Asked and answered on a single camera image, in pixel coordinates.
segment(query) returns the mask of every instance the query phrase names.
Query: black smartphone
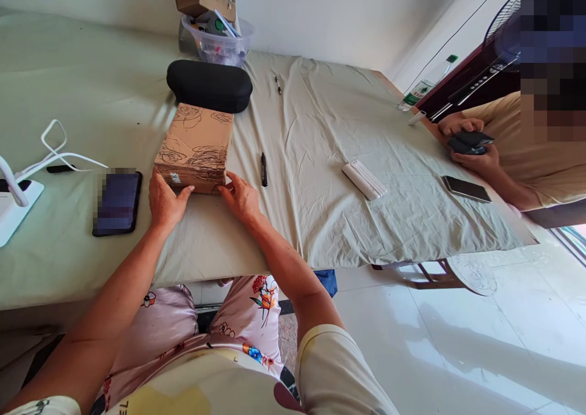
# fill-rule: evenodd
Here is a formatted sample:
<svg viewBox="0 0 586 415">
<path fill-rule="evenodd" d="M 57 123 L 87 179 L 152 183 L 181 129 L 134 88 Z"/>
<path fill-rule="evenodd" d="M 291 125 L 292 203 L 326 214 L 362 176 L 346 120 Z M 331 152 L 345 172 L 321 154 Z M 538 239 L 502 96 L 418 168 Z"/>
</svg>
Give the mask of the black smartphone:
<svg viewBox="0 0 586 415">
<path fill-rule="evenodd" d="M 107 174 L 93 219 L 95 237 L 122 235 L 136 227 L 142 174 Z"/>
<path fill-rule="evenodd" d="M 482 203 L 492 203 L 493 201 L 488 196 L 487 190 L 482 186 L 470 183 L 464 180 L 459 180 L 450 176 L 443 176 L 442 180 L 449 192 L 463 197 L 471 198 L 472 200 L 480 201 Z"/>
<path fill-rule="evenodd" d="M 470 146 L 459 141 L 455 137 L 448 140 L 447 145 L 452 148 L 455 153 L 465 154 L 467 156 L 481 156 L 487 153 L 487 149 L 484 146 Z"/>
<path fill-rule="evenodd" d="M 494 142 L 492 137 L 481 131 L 460 131 L 454 134 L 454 137 L 462 143 L 474 147 Z"/>
</svg>

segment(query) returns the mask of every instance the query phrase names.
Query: pink floral pants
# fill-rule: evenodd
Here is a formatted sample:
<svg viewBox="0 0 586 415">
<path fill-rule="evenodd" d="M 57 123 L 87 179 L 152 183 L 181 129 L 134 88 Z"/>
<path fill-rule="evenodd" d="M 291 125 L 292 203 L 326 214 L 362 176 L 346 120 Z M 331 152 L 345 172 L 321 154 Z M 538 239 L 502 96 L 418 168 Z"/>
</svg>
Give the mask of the pink floral pants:
<svg viewBox="0 0 586 415">
<path fill-rule="evenodd" d="M 278 293 L 272 276 L 236 278 L 209 332 L 200 334 L 194 301 L 185 286 L 149 291 L 102 386 L 106 409 L 177 357 L 203 349 L 242 350 L 278 380 L 283 370 Z"/>
</svg>

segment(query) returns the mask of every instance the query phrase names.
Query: black cushion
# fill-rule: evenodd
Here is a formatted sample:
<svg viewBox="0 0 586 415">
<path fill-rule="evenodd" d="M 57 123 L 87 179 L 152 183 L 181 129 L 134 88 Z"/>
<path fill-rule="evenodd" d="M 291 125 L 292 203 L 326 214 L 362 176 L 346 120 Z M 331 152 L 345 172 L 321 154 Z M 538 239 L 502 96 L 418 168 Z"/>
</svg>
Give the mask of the black cushion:
<svg viewBox="0 0 586 415">
<path fill-rule="evenodd" d="M 252 81 L 243 69 L 190 60 L 169 65 L 167 84 L 178 102 L 224 113 L 244 111 L 252 93 Z"/>
</svg>

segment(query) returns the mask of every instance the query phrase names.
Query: electric fan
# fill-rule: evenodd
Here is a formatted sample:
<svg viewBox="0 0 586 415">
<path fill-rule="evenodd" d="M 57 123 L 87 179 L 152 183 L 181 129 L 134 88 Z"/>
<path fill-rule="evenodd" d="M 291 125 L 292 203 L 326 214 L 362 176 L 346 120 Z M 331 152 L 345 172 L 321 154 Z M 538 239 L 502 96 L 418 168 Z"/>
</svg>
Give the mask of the electric fan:
<svg viewBox="0 0 586 415">
<path fill-rule="evenodd" d="M 462 105 L 500 72 L 516 73 L 520 70 L 521 21 L 521 0 L 508 0 L 494 17 L 482 43 L 481 55 L 487 61 L 487 67 L 451 95 L 448 103 L 430 117 L 431 122 L 436 121 L 452 106 Z"/>
</svg>

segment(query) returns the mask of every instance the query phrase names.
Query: pen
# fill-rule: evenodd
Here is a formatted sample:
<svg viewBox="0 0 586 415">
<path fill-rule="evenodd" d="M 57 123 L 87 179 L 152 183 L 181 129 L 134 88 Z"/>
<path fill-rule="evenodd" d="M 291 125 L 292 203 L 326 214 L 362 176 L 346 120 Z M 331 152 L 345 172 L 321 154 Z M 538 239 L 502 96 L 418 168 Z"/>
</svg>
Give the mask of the pen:
<svg viewBox="0 0 586 415">
<path fill-rule="evenodd" d="M 267 159 L 264 156 L 264 153 L 261 156 L 261 179 L 262 179 L 262 185 L 264 187 L 267 187 L 269 185 L 269 180 L 268 180 L 268 176 L 267 176 Z"/>
<path fill-rule="evenodd" d="M 281 90 L 281 84 L 279 84 L 279 77 L 275 76 L 275 82 L 277 83 L 277 87 L 279 88 L 279 95 L 283 94 L 283 91 Z"/>
</svg>

